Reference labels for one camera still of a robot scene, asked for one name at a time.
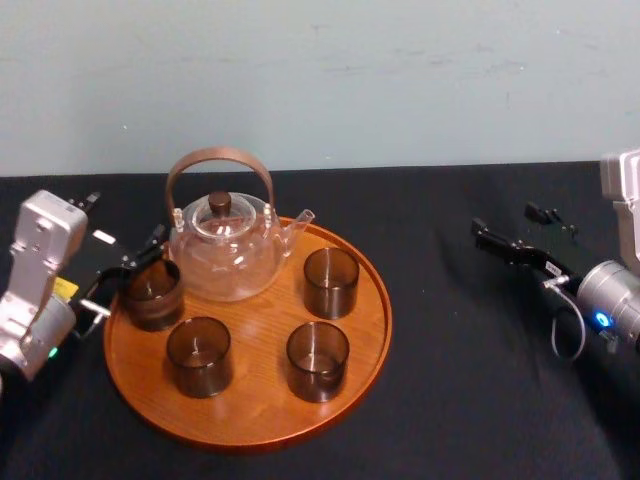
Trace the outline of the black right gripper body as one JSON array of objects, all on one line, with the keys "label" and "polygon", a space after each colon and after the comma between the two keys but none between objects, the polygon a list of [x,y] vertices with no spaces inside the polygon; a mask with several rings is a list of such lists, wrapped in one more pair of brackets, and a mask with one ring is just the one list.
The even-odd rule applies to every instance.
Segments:
[{"label": "black right gripper body", "polygon": [[513,263],[533,268],[547,279],[568,276],[568,290],[577,291],[596,266],[596,254],[581,243],[575,224],[534,223],[516,243]]}]

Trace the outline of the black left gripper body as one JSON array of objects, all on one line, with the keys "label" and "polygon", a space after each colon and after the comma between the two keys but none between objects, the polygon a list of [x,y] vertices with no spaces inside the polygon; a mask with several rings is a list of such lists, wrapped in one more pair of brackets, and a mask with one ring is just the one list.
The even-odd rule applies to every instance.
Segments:
[{"label": "black left gripper body", "polygon": [[122,257],[131,255],[116,237],[88,227],[80,249],[58,275],[58,296],[71,308],[73,334],[90,334],[110,316],[111,304],[128,276]]}]

